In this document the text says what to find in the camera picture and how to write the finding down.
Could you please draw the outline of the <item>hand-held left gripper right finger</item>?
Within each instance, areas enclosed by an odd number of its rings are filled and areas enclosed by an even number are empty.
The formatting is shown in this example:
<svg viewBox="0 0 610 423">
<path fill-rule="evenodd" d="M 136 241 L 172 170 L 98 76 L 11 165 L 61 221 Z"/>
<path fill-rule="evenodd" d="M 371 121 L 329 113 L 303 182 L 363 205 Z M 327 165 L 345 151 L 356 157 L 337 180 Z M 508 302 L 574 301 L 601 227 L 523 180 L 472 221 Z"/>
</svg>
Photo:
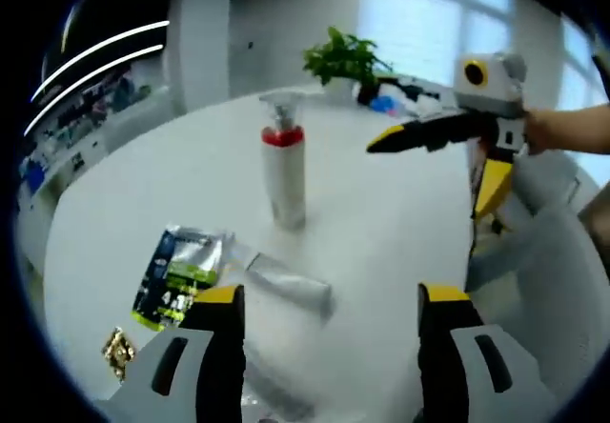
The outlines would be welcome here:
<svg viewBox="0 0 610 423">
<path fill-rule="evenodd" d="M 418 422 L 547 422 L 557 400 L 536 358 L 482 321 L 458 287 L 420 283 L 417 333 L 423 405 Z"/>
</svg>

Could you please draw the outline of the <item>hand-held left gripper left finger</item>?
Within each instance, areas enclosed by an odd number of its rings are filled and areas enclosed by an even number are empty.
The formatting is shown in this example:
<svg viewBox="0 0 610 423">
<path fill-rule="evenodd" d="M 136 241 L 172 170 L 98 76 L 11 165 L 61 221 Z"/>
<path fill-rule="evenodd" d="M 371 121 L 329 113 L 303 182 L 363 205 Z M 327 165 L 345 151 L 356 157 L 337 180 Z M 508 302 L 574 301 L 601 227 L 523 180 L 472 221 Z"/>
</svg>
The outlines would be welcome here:
<svg viewBox="0 0 610 423">
<path fill-rule="evenodd" d="M 178 327 L 159 332 L 95 406 L 110 422 L 240 422 L 245 290 L 201 292 Z"/>
</svg>

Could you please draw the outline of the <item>person's right hand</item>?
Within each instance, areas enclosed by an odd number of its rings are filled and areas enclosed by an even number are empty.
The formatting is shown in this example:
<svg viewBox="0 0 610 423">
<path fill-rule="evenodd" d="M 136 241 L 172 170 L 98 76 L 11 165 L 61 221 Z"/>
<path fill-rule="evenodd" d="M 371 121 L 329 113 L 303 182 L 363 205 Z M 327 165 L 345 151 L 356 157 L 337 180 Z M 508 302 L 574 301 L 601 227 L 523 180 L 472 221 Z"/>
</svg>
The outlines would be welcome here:
<svg viewBox="0 0 610 423">
<path fill-rule="evenodd" d="M 530 155 L 555 150 L 555 111 L 531 109 L 525 113 L 524 136 Z"/>
</svg>

